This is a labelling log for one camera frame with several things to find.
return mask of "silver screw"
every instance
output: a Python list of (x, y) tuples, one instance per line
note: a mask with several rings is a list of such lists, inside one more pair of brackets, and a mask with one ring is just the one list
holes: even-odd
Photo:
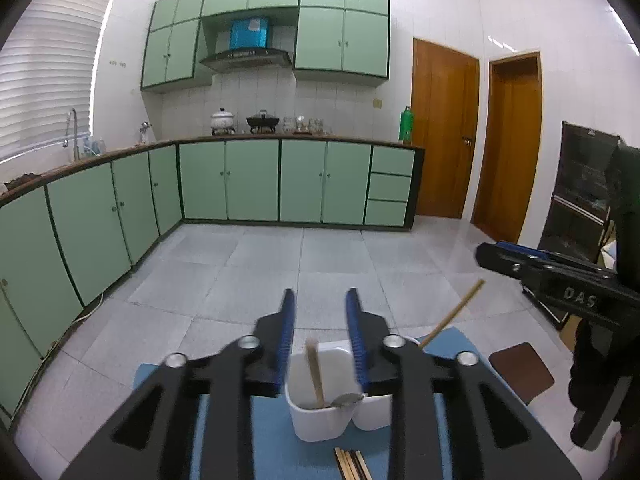
[(478, 364), (478, 356), (473, 352), (460, 352), (456, 359), (463, 366), (473, 366)]
[(245, 335), (238, 340), (238, 346), (247, 350), (258, 348), (260, 340), (255, 335)]
[(185, 364), (187, 364), (187, 356), (185, 354), (169, 354), (164, 359), (164, 364), (166, 364), (169, 368), (182, 368)]
[(400, 348), (405, 342), (404, 337), (396, 334), (388, 335), (382, 340), (382, 344), (387, 348)]

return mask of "window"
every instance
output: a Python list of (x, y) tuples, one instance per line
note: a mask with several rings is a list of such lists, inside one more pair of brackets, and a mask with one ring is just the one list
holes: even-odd
[(0, 160), (60, 142), (70, 108), (90, 134), (99, 43), (112, 0), (33, 0), (0, 51)]

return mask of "black range hood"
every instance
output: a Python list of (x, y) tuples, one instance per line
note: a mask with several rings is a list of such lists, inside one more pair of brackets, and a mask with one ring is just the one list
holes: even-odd
[(291, 66), (291, 58), (286, 50), (257, 46), (225, 50), (200, 62), (218, 73), (269, 65)]

